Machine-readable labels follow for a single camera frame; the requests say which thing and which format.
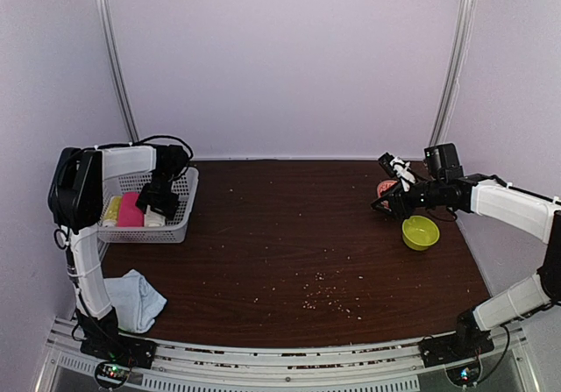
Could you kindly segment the white terry towel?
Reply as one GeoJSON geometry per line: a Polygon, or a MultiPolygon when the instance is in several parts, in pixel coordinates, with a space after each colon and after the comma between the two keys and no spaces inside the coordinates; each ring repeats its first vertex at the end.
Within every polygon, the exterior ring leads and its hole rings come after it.
{"type": "Polygon", "coordinates": [[[166,225],[166,218],[163,215],[153,211],[150,207],[146,208],[144,215],[144,227],[157,228],[166,225]]]}

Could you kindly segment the light blue towel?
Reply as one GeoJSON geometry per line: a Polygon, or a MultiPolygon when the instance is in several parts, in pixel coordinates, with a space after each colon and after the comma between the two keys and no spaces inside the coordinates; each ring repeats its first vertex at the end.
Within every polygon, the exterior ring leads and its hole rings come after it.
{"type": "Polygon", "coordinates": [[[147,333],[167,305],[167,299],[135,269],[121,277],[106,278],[104,285],[122,331],[147,333]]]}

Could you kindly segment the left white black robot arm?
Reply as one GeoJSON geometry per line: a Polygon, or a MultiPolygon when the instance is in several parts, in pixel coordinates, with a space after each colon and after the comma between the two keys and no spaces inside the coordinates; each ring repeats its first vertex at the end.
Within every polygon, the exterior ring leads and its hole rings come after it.
{"type": "Polygon", "coordinates": [[[47,204],[67,256],[76,314],[92,346],[106,360],[118,360],[126,343],[118,335],[117,312],[104,285],[97,232],[103,216],[103,185],[121,176],[148,174],[134,204],[171,220],[180,197],[173,185],[189,169],[192,148],[171,135],[153,135],[129,144],[64,148],[56,164],[47,204]]]}

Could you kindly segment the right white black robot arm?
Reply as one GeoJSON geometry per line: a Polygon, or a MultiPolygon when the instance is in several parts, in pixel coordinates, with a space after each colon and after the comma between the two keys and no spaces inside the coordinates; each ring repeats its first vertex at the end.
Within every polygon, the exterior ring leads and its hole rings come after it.
{"type": "Polygon", "coordinates": [[[379,164],[394,179],[372,203],[401,222],[417,210],[444,208],[459,226],[492,295],[458,318],[450,351],[461,359],[483,333],[560,304],[560,200],[518,188],[498,175],[465,175],[452,144],[424,152],[427,175],[385,153],[379,164]]]}

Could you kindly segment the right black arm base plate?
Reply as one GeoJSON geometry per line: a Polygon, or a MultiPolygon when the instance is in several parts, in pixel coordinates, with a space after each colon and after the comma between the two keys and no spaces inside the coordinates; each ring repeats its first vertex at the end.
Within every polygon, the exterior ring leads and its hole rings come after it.
{"type": "Polygon", "coordinates": [[[422,339],[418,346],[425,367],[448,365],[494,350],[489,331],[460,328],[443,336],[422,339]]]}

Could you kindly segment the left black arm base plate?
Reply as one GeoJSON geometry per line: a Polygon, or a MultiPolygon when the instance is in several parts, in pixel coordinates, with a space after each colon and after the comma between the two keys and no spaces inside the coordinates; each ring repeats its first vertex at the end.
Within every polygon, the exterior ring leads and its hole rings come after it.
{"type": "Polygon", "coordinates": [[[157,344],[147,339],[123,335],[110,337],[99,331],[87,332],[80,352],[124,367],[152,367],[157,344]]]}

